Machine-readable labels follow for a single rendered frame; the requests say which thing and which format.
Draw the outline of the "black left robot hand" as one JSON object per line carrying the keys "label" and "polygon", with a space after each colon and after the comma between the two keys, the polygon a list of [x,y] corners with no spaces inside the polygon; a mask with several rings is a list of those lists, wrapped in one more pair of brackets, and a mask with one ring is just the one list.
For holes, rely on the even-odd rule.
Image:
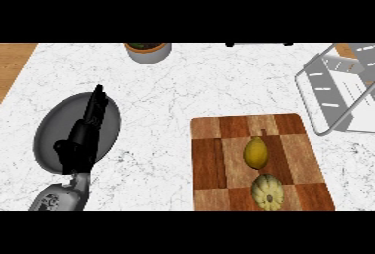
{"label": "black left robot hand", "polygon": [[65,175],[89,173],[95,166],[99,130],[108,106],[107,94],[102,90],[104,87],[98,85],[87,104],[84,118],[77,121],[70,138],[58,140],[53,145]]}

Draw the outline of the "checkered wooden cutting board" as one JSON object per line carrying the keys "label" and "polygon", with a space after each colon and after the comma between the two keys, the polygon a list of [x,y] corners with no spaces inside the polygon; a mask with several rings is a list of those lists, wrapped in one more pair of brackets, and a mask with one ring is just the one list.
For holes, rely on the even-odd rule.
{"label": "checkered wooden cutting board", "polygon": [[[192,127],[194,201],[198,210],[257,210],[253,181],[273,175],[282,184],[282,210],[335,209],[297,114],[197,118]],[[267,165],[256,170],[244,151],[259,136],[269,148]]]}

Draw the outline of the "yellow lemon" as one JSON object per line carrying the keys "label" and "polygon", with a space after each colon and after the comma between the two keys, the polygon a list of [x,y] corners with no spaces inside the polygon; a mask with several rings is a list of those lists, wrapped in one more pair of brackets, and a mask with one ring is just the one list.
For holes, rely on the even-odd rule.
{"label": "yellow lemon", "polygon": [[254,137],[247,144],[244,158],[248,166],[262,169],[269,161],[267,145],[260,137]]}

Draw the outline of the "pale ribbed squash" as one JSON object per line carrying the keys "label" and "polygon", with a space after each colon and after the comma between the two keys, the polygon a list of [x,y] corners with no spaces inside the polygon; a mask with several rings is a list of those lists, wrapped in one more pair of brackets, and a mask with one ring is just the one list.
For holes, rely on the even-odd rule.
{"label": "pale ribbed squash", "polygon": [[251,195],[254,202],[265,211],[282,208],[284,190],[281,180],[270,174],[262,174],[253,181]]}

